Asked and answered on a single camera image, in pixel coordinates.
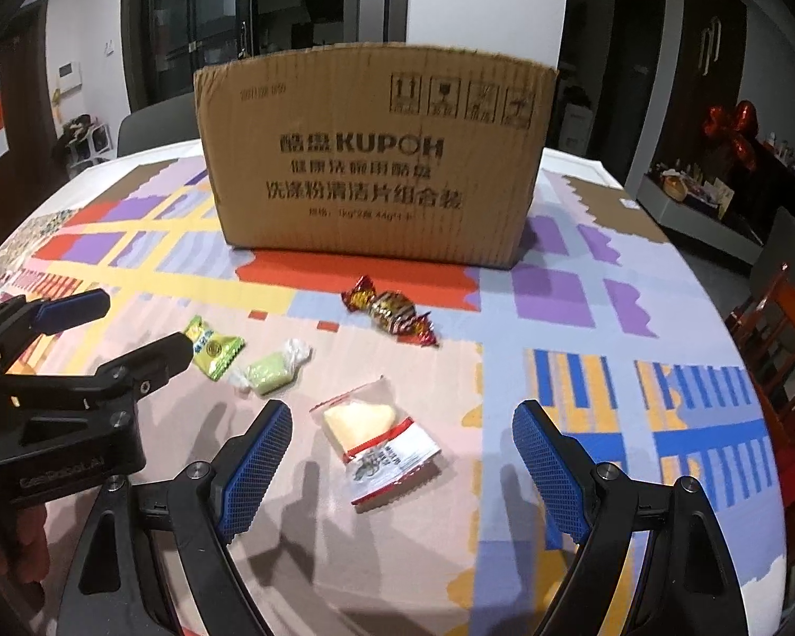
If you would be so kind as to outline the person's left hand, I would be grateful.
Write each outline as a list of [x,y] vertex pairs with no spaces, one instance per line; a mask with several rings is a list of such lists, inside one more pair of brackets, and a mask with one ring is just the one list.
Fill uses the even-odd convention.
[[51,567],[44,504],[21,508],[0,530],[0,577],[14,576],[22,584],[44,580]]

